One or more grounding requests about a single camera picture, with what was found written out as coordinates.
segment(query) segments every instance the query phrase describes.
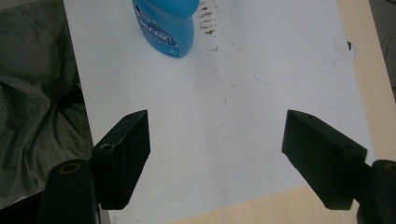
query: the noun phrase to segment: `white sheet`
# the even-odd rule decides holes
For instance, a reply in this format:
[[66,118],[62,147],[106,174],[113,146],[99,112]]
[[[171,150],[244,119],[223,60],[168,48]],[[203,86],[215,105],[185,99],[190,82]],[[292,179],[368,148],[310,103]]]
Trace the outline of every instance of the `white sheet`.
[[303,184],[280,151],[287,109],[374,160],[335,0],[203,0],[183,59],[146,42],[130,1],[64,1],[94,142],[148,110],[151,154],[113,224],[165,223]]

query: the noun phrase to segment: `wooden table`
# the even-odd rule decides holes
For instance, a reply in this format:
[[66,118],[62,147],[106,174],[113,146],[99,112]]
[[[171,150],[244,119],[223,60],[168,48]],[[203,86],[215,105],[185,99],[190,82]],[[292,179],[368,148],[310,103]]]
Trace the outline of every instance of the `wooden table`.
[[[369,2],[338,0],[338,6],[347,38],[357,46],[354,66],[376,158],[396,161],[396,104]],[[349,224],[356,223],[358,207],[359,204],[354,202],[350,211],[328,210],[305,185],[175,223]]]

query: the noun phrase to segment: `crumpled cloth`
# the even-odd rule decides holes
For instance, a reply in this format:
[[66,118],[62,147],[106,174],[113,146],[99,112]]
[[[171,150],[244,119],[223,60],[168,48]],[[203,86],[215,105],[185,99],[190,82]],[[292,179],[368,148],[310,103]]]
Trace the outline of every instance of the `crumpled cloth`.
[[44,189],[50,169],[88,159],[84,104],[61,104],[79,83],[63,1],[0,11],[0,209]]

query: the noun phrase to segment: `bottle label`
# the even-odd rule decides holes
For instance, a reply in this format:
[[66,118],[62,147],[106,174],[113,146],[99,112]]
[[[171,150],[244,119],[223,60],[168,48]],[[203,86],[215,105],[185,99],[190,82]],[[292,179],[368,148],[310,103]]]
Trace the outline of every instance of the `bottle label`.
[[176,41],[138,6],[134,12],[148,42],[166,54],[177,56],[179,49]]

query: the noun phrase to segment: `blue plastic bottle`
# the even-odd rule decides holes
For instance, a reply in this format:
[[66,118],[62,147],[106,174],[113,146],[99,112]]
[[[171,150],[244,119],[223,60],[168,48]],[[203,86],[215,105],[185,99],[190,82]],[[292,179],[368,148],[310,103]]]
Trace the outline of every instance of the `blue plastic bottle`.
[[199,0],[132,0],[144,37],[155,49],[181,58],[194,39],[192,14]]

